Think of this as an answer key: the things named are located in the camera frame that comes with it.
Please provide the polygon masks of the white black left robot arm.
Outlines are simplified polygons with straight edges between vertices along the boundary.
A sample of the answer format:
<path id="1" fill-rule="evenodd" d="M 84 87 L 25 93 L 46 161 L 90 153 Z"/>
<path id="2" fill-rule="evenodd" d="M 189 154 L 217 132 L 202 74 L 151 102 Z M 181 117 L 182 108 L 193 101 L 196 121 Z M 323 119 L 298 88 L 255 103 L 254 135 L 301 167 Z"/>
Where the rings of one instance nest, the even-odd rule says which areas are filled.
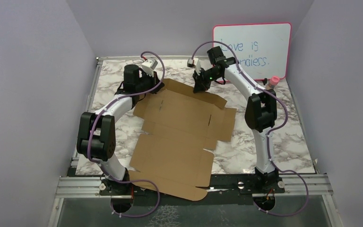
<path id="1" fill-rule="evenodd" d="M 128 169 L 115 155 L 115 125 L 143 96 L 156 94 L 164 86 L 155 68 L 155 64 L 148 61 L 141 66 L 126 65 L 123 81 L 112 100 L 94 112 L 83 112 L 80 117 L 76 150 L 100 167 L 105 176 L 103 184 L 118 194 L 126 193 L 132 180 Z"/>

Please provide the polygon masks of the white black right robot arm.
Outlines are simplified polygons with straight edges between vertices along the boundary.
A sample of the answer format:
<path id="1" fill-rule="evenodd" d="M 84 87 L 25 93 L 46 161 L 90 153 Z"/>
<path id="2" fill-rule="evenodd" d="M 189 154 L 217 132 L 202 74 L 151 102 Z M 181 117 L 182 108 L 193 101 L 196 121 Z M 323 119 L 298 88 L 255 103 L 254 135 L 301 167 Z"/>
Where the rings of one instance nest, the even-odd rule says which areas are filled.
<path id="1" fill-rule="evenodd" d="M 212 67 L 203 69 L 198 58 L 190 58 L 187 66 L 194 68 L 194 93 L 204 92 L 210 88 L 211 82 L 222 78 L 230 81 L 247 100 L 245 122 L 252 130 L 256 149 L 256 167 L 254 169 L 254 187 L 259 192 L 266 192 L 279 180 L 279 172 L 273 164 L 274 149 L 271 130 L 277 119 L 275 92 L 266 90 L 254 79 L 250 78 L 235 57 L 225 57 L 221 47 L 208 50 Z"/>

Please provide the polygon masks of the brown cardboard box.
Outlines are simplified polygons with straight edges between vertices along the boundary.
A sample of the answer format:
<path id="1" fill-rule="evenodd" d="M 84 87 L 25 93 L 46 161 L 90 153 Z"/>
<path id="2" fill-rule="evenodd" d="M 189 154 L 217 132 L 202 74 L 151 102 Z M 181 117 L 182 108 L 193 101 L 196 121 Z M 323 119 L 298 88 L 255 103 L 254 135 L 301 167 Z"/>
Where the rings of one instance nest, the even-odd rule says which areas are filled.
<path id="1" fill-rule="evenodd" d="M 234 129 L 236 109 L 225 105 L 218 95 L 194 94 L 193 87 L 165 79 L 157 94 L 134 108 L 144 121 L 130 160 L 130 170 L 138 172 L 135 178 L 211 174 L 217 143 L 229 142 Z"/>

